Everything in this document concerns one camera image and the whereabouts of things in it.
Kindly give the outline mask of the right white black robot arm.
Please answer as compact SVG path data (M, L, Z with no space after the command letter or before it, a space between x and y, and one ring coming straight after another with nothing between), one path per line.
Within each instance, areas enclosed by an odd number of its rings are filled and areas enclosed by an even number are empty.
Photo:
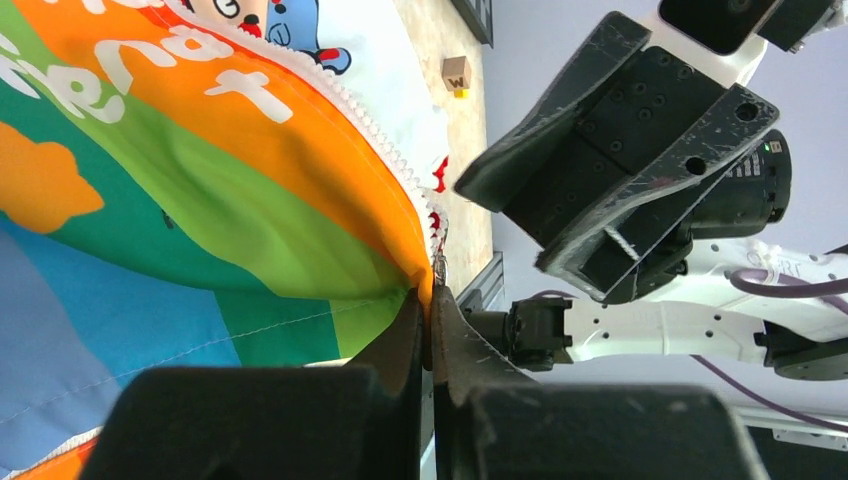
M721 355L802 381L847 376L847 257L755 240L789 201L776 106L747 82L842 1L664 1L605 15L456 192L541 247L584 293L466 311L514 366L628 354Z

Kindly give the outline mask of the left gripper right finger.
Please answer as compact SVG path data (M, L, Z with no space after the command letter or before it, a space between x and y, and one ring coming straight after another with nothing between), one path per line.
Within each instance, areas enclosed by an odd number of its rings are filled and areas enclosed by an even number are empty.
M744 425L682 386L543 385L433 292L440 479L764 479Z

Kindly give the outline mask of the rainbow white red hooded jacket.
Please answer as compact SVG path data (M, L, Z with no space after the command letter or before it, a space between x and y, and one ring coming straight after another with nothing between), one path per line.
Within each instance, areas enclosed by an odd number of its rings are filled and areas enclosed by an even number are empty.
M448 155L390 1L3 2L2 477L77 477L149 369L428 305Z

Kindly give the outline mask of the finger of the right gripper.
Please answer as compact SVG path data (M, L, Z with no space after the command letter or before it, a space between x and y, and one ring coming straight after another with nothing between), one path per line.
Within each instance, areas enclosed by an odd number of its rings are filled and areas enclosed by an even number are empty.
M606 14L525 117L468 165L454 191L489 211L502 211L651 36L622 12Z
M640 172L570 221L536 268L598 302L634 300L640 281L665 268L651 254L780 116L749 89L730 87Z

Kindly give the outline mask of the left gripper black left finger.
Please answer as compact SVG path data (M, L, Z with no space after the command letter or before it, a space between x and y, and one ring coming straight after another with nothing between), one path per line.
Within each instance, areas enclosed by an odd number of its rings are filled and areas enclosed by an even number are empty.
M126 388L85 479L416 479L422 308L340 367L156 368Z

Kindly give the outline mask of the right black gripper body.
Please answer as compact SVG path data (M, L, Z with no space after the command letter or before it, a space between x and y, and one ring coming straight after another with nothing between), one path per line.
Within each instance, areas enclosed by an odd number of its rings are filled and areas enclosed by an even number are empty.
M579 213L640 172L729 88L662 48L637 54L593 108L578 117L504 214L542 252ZM769 151L770 142L781 138L775 125L651 254L665 268L640 281L634 300L686 275L696 241L745 238L782 220L792 167L789 154Z

